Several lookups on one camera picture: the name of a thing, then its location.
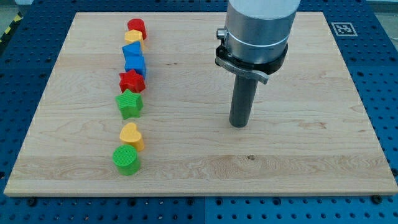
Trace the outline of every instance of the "metal cylinder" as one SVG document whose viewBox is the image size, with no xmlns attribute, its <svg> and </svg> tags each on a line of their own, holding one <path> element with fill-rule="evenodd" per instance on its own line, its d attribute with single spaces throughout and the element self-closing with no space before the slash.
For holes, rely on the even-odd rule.
<svg viewBox="0 0 398 224">
<path fill-rule="evenodd" d="M 268 63 L 285 49 L 300 0 L 229 0 L 225 46 L 247 63 Z"/>
<path fill-rule="evenodd" d="M 234 127 L 242 128 L 248 124 L 257 83 L 257 80 L 250 78 L 240 77 L 239 75 L 235 77 L 231 111 L 229 112 L 229 122 Z"/>
</svg>

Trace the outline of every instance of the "yellow heart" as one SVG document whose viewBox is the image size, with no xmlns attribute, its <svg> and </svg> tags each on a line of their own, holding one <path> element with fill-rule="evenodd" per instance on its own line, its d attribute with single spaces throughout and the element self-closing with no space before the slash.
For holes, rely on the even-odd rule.
<svg viewBox="0 0 398 224">
<path fill-rule="evenodd" d="M 138 152 L 144 150 L 144 141 L 142 140 L 142 134 L 137 130 L 135 123 L 128 123 L 120 132 L 120 141 L 123 144 L 129 144 L 137 149 Z"/>
</svg>

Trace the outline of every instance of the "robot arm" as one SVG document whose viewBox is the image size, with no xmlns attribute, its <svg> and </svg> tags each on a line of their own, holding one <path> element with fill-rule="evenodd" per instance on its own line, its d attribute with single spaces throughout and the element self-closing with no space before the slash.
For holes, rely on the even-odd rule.
<svg viewBox="0 0 398 224">
<path fill-rule="evenodd" d="M 248 123 L 257 83 L 283 64 L 287 39 L 300 0 L 229 0 L 225 27 L 217 30 L 221 45 L 216 64 L 236 74 L 229 122 Z"/>
</svg>

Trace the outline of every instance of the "metal rod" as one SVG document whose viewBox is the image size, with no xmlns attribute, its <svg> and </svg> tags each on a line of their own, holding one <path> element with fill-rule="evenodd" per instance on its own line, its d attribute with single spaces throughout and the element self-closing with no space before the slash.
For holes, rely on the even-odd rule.
<svg viewBox="0 0 398 224">
<path fill-rule="evenodd" d="M 248 124 L 257 83 L 254 79 L 236 76 L 229 113 L 229 122 L 234 127 L 242 128 Z"/>
</svg>

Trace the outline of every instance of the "blue block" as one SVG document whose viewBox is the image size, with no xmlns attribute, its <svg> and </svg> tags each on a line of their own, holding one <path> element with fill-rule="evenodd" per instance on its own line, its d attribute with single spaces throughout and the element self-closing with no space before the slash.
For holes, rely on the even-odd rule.
<svg viewBox="0 0 398 224">
<path fill-rule="evenodd" d="M 126 64 L 124 66 L 126 72 L 134 69 L 138 74 L 142 75 L 145 79 L 146 76 L 146 66 L 145 59 L 143 56 L 131 56 L 126 57 Z"/>
<path fill-rule="evenodd" d="M 122 47 L 124 58 L 142 56 L 141 43 L 139 41 Z"/>
</svg>

